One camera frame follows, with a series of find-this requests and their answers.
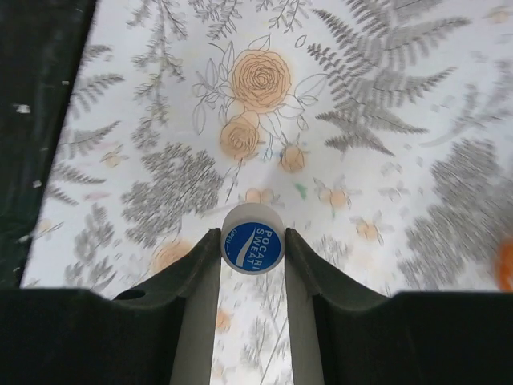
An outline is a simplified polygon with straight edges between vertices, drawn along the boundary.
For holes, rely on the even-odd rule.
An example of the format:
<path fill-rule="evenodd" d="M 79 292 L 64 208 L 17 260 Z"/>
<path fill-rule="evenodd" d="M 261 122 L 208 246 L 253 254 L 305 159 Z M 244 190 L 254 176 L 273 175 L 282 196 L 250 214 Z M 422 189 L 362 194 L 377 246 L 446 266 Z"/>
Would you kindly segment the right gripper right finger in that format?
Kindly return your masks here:
<path fill-rule="evenodd" d="M 285 232 L 297 384 L 509 384 L 512 296 L 405 291 L 387 297 Z"/>

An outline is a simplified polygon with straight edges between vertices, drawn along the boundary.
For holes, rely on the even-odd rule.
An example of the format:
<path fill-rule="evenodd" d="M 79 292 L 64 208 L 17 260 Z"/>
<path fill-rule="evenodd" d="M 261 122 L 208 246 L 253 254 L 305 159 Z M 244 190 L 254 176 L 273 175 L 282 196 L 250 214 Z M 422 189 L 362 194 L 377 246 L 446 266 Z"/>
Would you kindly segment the floral table mat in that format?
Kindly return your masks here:
<path fill-rule="evenodd" d="M 22 284 L 112 298 L 249 202 L 381 294 L 511 290 L 511 2 L 99 2 Z"/>

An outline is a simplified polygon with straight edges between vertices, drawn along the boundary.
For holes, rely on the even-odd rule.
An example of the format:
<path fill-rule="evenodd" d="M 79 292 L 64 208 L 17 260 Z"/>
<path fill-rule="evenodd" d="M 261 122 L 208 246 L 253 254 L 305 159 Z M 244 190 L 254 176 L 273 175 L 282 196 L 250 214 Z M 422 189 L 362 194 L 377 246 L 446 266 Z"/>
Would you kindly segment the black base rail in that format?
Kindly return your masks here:
<path fill-rule="evenodd" d="M 95 5 L 1 3 L 2 288 L 22 280 Z"/>

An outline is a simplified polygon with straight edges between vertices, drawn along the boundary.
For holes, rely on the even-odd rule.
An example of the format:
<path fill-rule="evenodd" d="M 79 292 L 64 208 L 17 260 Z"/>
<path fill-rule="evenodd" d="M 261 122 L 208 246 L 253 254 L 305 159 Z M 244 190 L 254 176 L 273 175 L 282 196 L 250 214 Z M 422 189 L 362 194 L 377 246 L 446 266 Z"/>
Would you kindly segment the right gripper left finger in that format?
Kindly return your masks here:
<path fill-rule="evenodd" d="M 85 289 L 1 292 L 4 384 L 207 384 L 220 230 L 113 299 Z"/>

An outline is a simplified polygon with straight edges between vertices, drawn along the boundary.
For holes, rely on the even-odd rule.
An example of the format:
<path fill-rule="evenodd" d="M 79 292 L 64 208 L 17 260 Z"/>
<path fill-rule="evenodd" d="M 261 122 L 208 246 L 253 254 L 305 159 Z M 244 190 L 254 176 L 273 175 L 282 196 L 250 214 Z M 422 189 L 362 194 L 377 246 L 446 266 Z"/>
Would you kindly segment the blue white bottle cap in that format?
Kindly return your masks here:
<path fill-rule="evenodd" d="M 280 216 L 260 203 L 244 203 L 224 219 L 220 237 L 221 255 L 235 271 L 246 275 L 266 274 L 285 255 L 285 226 Z"/>

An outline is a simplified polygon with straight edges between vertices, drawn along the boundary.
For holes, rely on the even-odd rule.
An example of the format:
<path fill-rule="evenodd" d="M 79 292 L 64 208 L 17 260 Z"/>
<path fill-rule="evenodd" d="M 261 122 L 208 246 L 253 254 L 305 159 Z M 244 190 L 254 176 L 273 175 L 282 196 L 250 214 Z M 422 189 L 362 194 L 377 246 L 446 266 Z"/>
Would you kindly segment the orange soda bottle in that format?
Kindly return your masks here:
<path fill-rule="evenodd" d="M 513 245 L 512 240 L 504 241 L 498 248 L 496 262 L 496 280 L 498 287 L 504 292 L 512 292 L 513 283 Z"/>

